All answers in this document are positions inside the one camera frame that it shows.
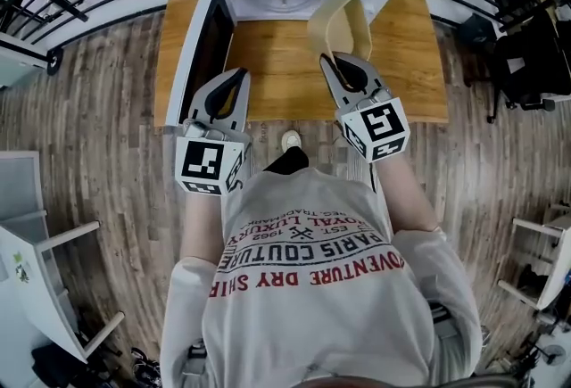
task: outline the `white sweatshirt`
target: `white sweatshirt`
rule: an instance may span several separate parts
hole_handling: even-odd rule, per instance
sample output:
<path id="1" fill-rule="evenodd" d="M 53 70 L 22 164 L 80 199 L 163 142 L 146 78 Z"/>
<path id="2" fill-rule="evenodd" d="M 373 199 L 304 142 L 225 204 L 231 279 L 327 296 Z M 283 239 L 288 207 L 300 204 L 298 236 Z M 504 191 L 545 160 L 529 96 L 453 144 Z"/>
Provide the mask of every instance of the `white sweatshirt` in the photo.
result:
<path id="1" fill-rule="evenodd" d="M 442 233 L 390 226 L 362 183 L 261 172 L 228 198 L 218 266 L 172 272 L 163 386 L 289 388 L 312 378 L 397 386 L 469 376 L 476 303 Z M 203 339 L 206 359 L 188 358 Z"/>

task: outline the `white shoe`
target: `white shoe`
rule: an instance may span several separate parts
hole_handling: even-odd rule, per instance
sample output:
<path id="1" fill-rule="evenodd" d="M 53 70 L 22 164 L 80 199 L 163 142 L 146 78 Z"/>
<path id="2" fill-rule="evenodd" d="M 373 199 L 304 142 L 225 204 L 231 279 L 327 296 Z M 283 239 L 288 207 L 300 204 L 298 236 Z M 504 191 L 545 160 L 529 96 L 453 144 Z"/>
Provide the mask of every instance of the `white shoe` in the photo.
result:
<path id="1" fill-rule="evenodd" d="M 290 129 L 282 136 L 282 151 L 285 153 L 291 147 L 302 148 L 302 139 L 297 131 Z"/>

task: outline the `open microwave door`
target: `open microwave door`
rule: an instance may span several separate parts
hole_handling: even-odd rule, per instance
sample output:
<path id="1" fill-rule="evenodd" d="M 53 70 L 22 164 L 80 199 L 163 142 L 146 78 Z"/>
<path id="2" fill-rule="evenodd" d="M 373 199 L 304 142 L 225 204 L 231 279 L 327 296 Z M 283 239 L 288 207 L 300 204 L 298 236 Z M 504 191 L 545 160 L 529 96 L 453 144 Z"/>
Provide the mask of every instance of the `open microwave door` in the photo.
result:
<path id="1" fill-rule="evenodd" d="M 227 0 L 198 0 L 178 58 L 167 125 L 181 125 L 196 91 L 224 71 L 235 25 Z"/>

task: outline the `black chair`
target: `black chair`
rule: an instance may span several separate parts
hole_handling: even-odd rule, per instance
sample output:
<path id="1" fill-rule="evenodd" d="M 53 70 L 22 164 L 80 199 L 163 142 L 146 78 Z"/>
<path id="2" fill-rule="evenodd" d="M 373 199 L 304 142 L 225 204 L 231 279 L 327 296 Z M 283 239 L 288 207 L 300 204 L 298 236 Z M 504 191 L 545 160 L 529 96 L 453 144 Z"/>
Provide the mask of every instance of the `black chair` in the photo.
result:
<path id="1" fill-rule="evenodd" d="M 498 114 L 500 93 L 506 106 L 524 111 L 552 111 L 555 103 L 542 94 L 571 95 L 571 75 L 558 33 L 549 14 L 539 12 L 518 33 L 496 40 L 492 24 L 473 16 L 460 26 L 459 40 L 484 57 L 493 87 L 493 123 Z M 510 72 L 508 59 L 523 58 L 523 68 Z"/>
<path id="2" fill-rule="evenodd" d="M 79 374 L 87 371 L 87 364 L 71 356 L 67 351 L 50 343 L 32 350 L 32 370 L 49 388 L 65 388 Z"/>

